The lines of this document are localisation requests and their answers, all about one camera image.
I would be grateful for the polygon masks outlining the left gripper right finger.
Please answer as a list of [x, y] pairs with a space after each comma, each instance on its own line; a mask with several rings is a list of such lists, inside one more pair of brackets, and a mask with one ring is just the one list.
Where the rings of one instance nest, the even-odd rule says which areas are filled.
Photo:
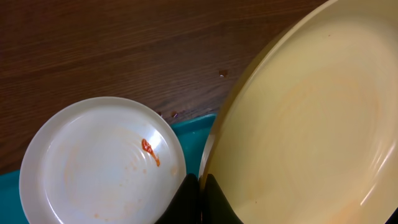
[[201, 198], [201, 213], [203, 224], [243, 224], [212, 174], [206, 177]]

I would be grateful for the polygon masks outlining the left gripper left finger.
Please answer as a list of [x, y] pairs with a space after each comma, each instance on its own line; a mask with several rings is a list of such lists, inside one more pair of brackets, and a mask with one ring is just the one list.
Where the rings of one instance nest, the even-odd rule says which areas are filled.
[[172, 201], [155, 224], [196, 224], [199, 183], [195, 174], [187, 174]]

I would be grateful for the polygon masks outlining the yellow plate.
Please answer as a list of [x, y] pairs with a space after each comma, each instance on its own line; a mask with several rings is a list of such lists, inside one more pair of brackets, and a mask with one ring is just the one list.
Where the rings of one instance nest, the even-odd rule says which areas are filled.
[[397, 0], [317, 7], [248, 66], [199, 176], [244, 223], [385, 223], [397, 208]]

